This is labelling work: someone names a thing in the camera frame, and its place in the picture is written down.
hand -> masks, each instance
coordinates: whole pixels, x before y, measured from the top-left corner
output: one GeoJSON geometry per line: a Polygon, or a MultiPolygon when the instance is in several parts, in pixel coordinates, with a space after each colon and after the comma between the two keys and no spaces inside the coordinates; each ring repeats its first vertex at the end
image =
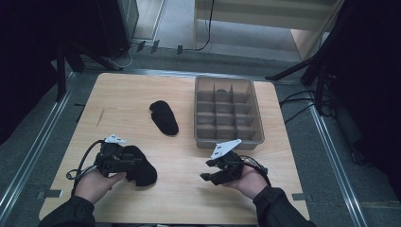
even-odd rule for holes
{"type": "Polygon", "coordinates": [[[224,183],[225,187],[232,187],[240,191],[251,200],[257,196],[266,186],[266,180],[252,167],[244,166],[242,176],[239,180],[224,183]]]}
{"type": "Polygon", "coordinates": [[[75,196],[84,198],[92,204],[97,203],[113,185],[121,181],[127,173],[117,173],[112,177],[104,177],[98,169],[91,171],[80,179],[75,190],[75,196]]]}

white bracket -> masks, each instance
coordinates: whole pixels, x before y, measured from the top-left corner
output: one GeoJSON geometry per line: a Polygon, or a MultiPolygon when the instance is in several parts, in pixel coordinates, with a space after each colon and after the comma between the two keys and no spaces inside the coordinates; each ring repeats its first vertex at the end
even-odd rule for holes
{"type": "Polygon", "coordinates": [[[125,144],[125,143],[127,143],[127,140],[123,140],[123,139],[119,138],[118,136],[116,136],[115,134],[107,137],[104,141],[106,143],[115,143],[115,144],[125,144]]]}
{"type": "Polygon", "coordinates": [[[237,140],[232,140],[229,142],[224,142],[221,144],[216,144],[215,150],[213,151],[213,154],[211,156],[212,160],[215,160],[219,157],[224,156],[226,153],[230,152],[230,150],[235,148],[241,142],[242,142],[242,140],[237,139],[237,140]]]}

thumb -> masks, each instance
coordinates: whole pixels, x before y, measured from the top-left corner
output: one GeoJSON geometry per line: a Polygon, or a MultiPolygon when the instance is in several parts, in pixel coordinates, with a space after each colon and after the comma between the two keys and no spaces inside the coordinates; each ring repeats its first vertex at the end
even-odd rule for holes
{"type": "Polygon", "coordinates": [[[111,183],[111,185],[115,185],[117,182],[121,181],[126,176],[127,176],[126,172],[117,173],[109,178],[109,182],[111,183]]]}

wooden tabletop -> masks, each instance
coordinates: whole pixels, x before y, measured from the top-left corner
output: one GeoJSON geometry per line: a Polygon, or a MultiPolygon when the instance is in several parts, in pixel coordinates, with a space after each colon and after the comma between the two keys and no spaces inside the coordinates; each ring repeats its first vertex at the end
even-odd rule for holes
{"type": "MultiPolygon", "coordinates": [[[[283,188],[289,201],[309,218],[273,84],[254,82],[265,141],[254,150],[236,151],[256,159],[269,169],[273,186],[283,188]]],[[[205,182],[212,150],[198,149],[194,138],[195,78],[102,74],[98,77],[51,189],[60,198],[47,198],[40,213],[44,218],[70,197],[73,182],[66,172],[77,168],[88,147],[115,133],[126,145],[140,148],[156,168],[158,180],[147,188],[123,180],[96,204],[97,222],[163,224],[256,224],[256,209],[238,191],[205,182]],[[167,102],[180,132],[166,136],[151,119],[150,104],[167,102]]],[[[100,146],[93,148],[84,167],[91,166],[100,146]]]]}

forearm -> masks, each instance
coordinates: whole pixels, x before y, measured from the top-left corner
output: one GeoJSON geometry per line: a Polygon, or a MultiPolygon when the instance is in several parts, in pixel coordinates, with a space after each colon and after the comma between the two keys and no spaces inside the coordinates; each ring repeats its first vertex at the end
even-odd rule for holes
{"type": "Polygon", "coordinates": [[[59,206],[48,214],[39,223],[39,227],[48,226],[73,226],[95,227],[93,212],[95,207],[89,201],[81,197],[72,197],[69,201],[59,206]]]}
{"type": "Polygon", "coordinates": [[[265,187],[254,199],[260,226],[315,227],[289,203],[281,188],[265,187]]]}

